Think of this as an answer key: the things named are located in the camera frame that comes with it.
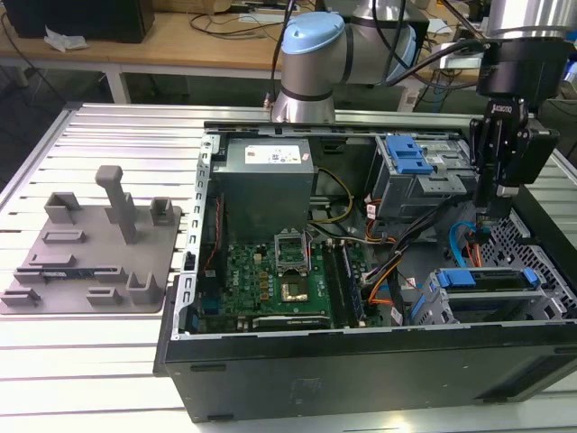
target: motherboard chip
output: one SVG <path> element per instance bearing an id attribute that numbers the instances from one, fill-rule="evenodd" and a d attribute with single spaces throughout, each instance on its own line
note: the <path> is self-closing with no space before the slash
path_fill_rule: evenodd
<path id="1" fill-rule="evenodd" d="M 297 276 L 282 278 L 280 280 L 280 296 L 283 302 L 307 302 L 307 279 Z"/>

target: yellow wire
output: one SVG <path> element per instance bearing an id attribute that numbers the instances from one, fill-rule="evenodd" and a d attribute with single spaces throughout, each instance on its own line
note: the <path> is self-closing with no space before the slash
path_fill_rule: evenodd
<path id="1" fill-rule="evenodd" d="M 346 187 L 346 185 L 344 184 L 344 182 L 342 180 L 339 179 L 338 176 L 336 176 L 332 171 L 325 169 L 323 167 L 319 167 L 318 168 L 319 171 L 324 171 L 326 174 L 328 174 L 331 178 L 333 178 L 334 180 L 337 181 L 337 183 L 339 185 L 341 185 L 343 187 L 343 189 L 346 191 L 346 195 L 349 198 L 349 206 L 346 208 L 346 210 L 344 211 L 344 213 L 340 216 L 335 216 L 333 218 L 326 218 L 326 219 L 312 219 L 309 220 L 309 223 L 321 223 L 321 224 L 330 224 L 330 223 L 337 223 L 339 221 L 343 221 L 345 218 L 347 218 L 349 216 L 349 214 L 351 213 L 351 211 L 353 210 L 353 194 L 351 194 L 351 191 Z"/>

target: floor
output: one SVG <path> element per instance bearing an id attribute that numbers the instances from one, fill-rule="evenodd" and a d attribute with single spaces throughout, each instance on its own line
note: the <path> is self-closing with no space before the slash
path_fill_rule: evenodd
<path id="1" fill-rule="evenodd" d="M 0 189 L 18 170 L 62 108 L 37 73 L 28 69 L 26 74 L 30 85 L 18 88 L 6 70 L 0 69 Z M 47 79 L 68 101 L 112 101 L 100 73 L 50 70 Z M 265 80 L 245 78 L 128 75 L 127 82 L 135 104 L 261 106 L 268 88 Z M 348 85 L 335 90 L 334 100 L 336 107 L 342 109 L 395 111 L 400 93 L 401 88 Z M 432 102 L 422 102 L 416 111 L 436 112 L 440 104 L 435 100 L 441 98 L 429 92 L 425 101 Z M 485 98 L 473 91 L 461 90 L 453 92 L 441 108 L 443 113 L 481 115 L 485 105 Z M 570 152 L 570 159 L 577 164 L 577 104 L 546 103 L 542 123 L 560 132 L 559 149 L 565 155 Z"/>

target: table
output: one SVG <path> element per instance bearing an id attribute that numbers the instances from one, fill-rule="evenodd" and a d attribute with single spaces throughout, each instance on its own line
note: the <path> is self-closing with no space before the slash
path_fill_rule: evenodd
<path id="1" fill-rule="evenodd" d="M 455 23 L 453 16 L 435 1 L 428 12 Z M 156 20 L 144 41 L 139 44 L 113 41 L 88 41 L 89 48 L 62 53 L 52 49 L 41 39 L 21 39 L 14 29 L 9 29 L 16 45 L 40 69 L 72 69 L 100 71 L 105 73 L 113 100 L 116 104 L 129 104 L 130 95 L 124 80 L 125 73 L 168 74 L 183 76 L 210 76 L 234 78 L 270 77 L 270 64 L 275 41 L 268 37 L 257 40 L 229 41 L 194 31 L 188 24 L 186 14 L 156 13 Z M 233 31 L 253 27 L 254 23 L 230 22 L 216 26 L 215 30 Z M 267 29 L 278 38 L 280 26 Z M 440 41 L 446 39 L 439 35 Z M 280 65 L 275 77 L 280 78 Z M 10 45 L 6 36 L 0 36 L 0 65 L 26 68 Z M 476 71 L 463 73 L 459 80 L 474 82 Z M 22 83 L 22 75 L 14 75 Z M 431 78 L 432 70 L 423 71 Z M 403 94 L 399 111 L 412 111 L 418 91 L 423 85 L 410 78 L 403 82 L 408 90 Z"/>
<path id="2" fill-rule="evenodd" d="M 347 124 L 394 122 L 468 127 L 467 115 L 338 111 Z M 120 164 L 136 205 L 170 196 L 183 208 L 184 230 L 205 121 L 266 121 L 261 108 L 83 105 L 67 109 L 0 193 L 0 288 L 21 264 L 54 190 L 80 204 L 104 204 L 93 184 L 102 163 Z M 577 244 L 577 178 L 558 152 L 532 192 Z M 179 271 L 179 233 L 170 280 Z M 169 378 L 152 376 L 160 313 L 116 316 L 0 317 L 0 431 L 102 433 L 138 431 L 335 433 L 394 428 L 398 433 L 519 431 L 555 433 L 577 426 L 577 374 L 521 404 L 200 424 L 193 427 Z"/>

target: wooden desk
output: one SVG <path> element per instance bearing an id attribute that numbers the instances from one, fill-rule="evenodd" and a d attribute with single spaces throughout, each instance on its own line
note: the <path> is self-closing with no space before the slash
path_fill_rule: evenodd
<path id="1" fill-rule="evenodd" d="M 434 1 L 429 13 L 455 23 L 451 14 Z M 231 41 L 219 39 L 190 28 L 186 14 L 156 13 L 155 23 L 140 44 L 117 43 L 112 41 L 87 41 L 89 48 L 65 53 L 52 49 L 41 39 L 18 38 L 14 29 L 9 29 L 16 45 L 41 69 L 98 70 L 106 74 L 115 103 L 130 103 L 130 96 L 124 82 L 124 73 L 171 74 L 185 76 L 211 76 L 236 78 L 268 78 L 275 41 L 262 30 L 260 39 Z M 215 21 L 222 23 L 227 18 L 218 16 Z M 206 18 L 197 21 L 204 26 Z M 233 21 L 225 25 L 214 25 L 216 32 L 251 28 L 256 23 Z M 280 25 L 266 29 L 273 38 L 279 37 Z M 446 37 L 440 35 L 439 41 Z M 0 64 L 11 67 L 26 67 L 5 35 L 0 36 Z M 432 71 L 426 69 L 422 75 L 430 78 Z M 280 78 L 280 62 L 277 66 Z M 414 79 L 403 82 L 405 88 L 412 88 L 413 94 L 422 84 Z"/>

